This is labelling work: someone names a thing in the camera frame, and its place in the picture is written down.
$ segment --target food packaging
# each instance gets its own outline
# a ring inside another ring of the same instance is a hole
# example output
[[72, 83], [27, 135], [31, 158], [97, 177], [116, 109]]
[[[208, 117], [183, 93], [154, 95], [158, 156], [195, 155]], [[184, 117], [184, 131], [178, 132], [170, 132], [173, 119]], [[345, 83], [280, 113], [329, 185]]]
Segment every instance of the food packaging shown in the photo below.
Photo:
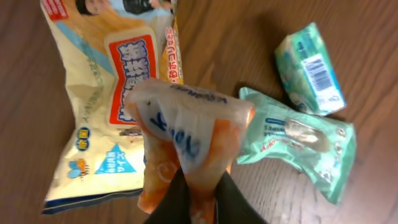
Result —
[[329, 202], [337, 204], [355, 159], [354, 126], [296, 112], [250, 88], [240, 89], [239, 97], [254, 103], [256, 115], [238, 164], [282, 159], [305, 173]]
[[144, 190], [138, 206], [151, 213], [180, 167], [190, 188], [192, 223], [213, 223], [215, 188], [239, 153], [252, 103], [150, 79], [125, 104], [145, 140]]
[[148, 78], [182, 83], [177, 1], [41, 0], [41, 7], [75, 115], [43, 212], [139, 195], [144, 140], [124, 99]]
[[315, 23], [288, 35], [275, 56], [285, 91], [299, 111], [324, 116], [346, 106]]

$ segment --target wood grain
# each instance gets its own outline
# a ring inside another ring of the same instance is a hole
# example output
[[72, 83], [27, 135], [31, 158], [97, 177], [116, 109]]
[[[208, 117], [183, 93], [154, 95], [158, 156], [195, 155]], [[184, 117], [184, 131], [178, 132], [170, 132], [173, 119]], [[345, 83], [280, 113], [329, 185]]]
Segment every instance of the wood grain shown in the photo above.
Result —
[[[398, 1], [180, 1], [185, 83], [236, 96], [250, 86], [289, 104], [273, 51], [315, 21], [353, 122], [358, 154], [343, 202], [330, 205], [287, 164], [234, 166], [250, 204], [278, 223], [398, 223]], [[54, 216], [42, 201], [73, 131], [65, 71], [39, 1], [0, 2], [1, 223], [142, 223], [136, 199], [122, 198]]]

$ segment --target cartoon character illustration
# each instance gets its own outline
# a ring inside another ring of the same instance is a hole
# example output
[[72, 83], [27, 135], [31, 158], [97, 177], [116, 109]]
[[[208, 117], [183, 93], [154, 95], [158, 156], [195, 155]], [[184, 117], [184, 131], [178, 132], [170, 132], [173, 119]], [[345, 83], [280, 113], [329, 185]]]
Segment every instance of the cartoon character illustration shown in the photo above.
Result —
[[95, 16], [112, 8], [120, 16], [139, 18], [155, 9], [172, 13], [170, 0], [76, 0], [76, 8], [82, 15]]
[[71, 179], [80, 177], [83, 178], [88, 174], [88, 165], [84, 159], [78, 159], [76, 161], [69, 162], [69, 168], [71, 170], [68, 172], [68, 177]]

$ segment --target small teal box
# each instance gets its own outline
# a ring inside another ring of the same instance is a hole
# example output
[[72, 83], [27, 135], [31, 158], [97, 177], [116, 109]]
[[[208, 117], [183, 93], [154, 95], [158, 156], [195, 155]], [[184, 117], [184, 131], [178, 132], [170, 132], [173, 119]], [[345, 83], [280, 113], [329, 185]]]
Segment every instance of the small teal box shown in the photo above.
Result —
[[282, 83], [297, 109], [325, 116], [346, 106], [323, 39], [313, 22], [275, 50]]

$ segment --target mint green package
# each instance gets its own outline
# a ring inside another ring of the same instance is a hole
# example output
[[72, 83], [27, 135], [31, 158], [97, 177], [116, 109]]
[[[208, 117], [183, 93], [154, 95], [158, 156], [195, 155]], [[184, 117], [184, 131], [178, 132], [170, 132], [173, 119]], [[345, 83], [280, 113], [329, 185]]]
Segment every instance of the mint green package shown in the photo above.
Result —
[[346, 106], [315, 23], [288, 35], [275, 56], [285, 90], [299, 111], [324, 116]]
[[239, 97], [254, 103], [256, 115], [238, 164], [266, 157], [282, 159], [304, 172], [329, 202], [337, 204], [355, 158], [354, 126], [296, 112], [250, 88], [240, 89]]

